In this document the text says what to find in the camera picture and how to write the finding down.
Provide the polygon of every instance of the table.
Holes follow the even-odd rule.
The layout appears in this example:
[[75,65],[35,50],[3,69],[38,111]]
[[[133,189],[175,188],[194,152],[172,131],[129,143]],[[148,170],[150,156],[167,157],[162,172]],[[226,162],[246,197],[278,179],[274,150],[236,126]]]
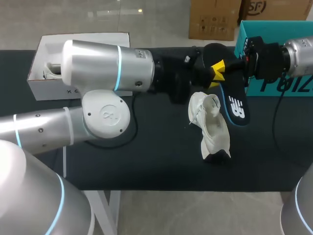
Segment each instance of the table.
[[[153,53],[184,57],[191,48],[152,48]],[[62,108],[68,100],[36,101],[26,82],[34,51],[0,51],[0,115]],[[220,96],[219,88],[212,90]],[[128,105],[131,97],[126,97]],[[279,152],[271,122],[277,97],[249,97],[249,126],[229,122],[230,165],[211,165],[201,157],[201,129],[189,125],[187,106],[171,104],[166,94],[140,94],[135,102],[136,139],[119,149],[86,143],[67,147],[66,179],[80,190],[290,191],[313,160],[313,98],[285,97],[276,120]],[[71,103],[78,106],[79,100]],[[134,133],[134,120],[122,136],[98,141],[114,146]],[[62,150],[37,157],[62,175]]]

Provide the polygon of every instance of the shoelace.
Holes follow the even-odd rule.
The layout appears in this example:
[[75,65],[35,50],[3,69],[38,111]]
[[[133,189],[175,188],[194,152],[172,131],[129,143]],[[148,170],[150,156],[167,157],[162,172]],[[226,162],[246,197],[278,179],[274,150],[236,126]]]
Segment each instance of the shoelace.
[[200,112],[200,110],[201,110],[201,108],[202,108],[202,104],[203,104],[203,100],[197,105],[198,111],[197,111],[196,115],[194,115],[194,118],[191,120],[191,122],[189,123],[189,125],[190,125],[194,120],[196,120],[197,115],[198,115],[198,113]]

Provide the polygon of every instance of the teal box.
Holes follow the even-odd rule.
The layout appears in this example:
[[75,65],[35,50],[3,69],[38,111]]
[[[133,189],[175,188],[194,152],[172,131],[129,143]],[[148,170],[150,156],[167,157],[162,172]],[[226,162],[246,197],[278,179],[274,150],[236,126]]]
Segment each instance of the teal box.
[[[313,36],[313,22],[310,21],[242,21],[235,47],[235,55],[239,58],[244,54],[247,38],[261,36],[264,43],[283,45],[289,39]],[[248,96],[280,96],[278,83],[272,84],[264,80],[250,79],[246,91]],[[313,96],[313,76],[294,78],[291,87],[284,96]]]

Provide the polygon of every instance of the new balance logo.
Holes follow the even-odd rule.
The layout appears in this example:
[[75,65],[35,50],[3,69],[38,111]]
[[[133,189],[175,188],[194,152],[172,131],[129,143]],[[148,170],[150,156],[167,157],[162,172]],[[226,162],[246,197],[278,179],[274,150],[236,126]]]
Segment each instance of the new balance logo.
[[236,117],[245,118],[245,111],[242,107],[243,103],[239,100],[234,99],[233,97],[229,97],[229,101],[231,102],[231,111]]

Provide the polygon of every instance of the cardboard box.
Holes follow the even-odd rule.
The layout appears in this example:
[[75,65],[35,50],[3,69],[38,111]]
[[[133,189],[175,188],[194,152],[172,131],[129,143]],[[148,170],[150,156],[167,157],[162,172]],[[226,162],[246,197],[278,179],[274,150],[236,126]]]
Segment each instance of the cardboard box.
[[[81,98],[78,90],[67,86],[59,79],[49,79],[45,74],[44,65],[51,63],[61,64],[61,55],[64,43],[69,39],[106,43],[129,47],[128,33],[75,33],[42,36],[34,57],[27,82],[36,100],[78,99]],[[132,95],[129,91],[116,91],[119,96]]]
[[[312,35],[312,21],[242,21],[234,52],[238,58],[241,57],[244,54],[246,41],[250,37],[261,36],[265,43],[277,42],[283,45],[289,39]],[[266,83],[263,79],[252,78],[249,80],[246,95],[280,96],[280,80],[281,78],[278,78],[274,83]],[[313,76],[294,78],[284,96],[313,96]]]
[[313,0],[244,0],[248,21],[305,21]]
[[234,40],[241,0],[191,0],[189,38]]

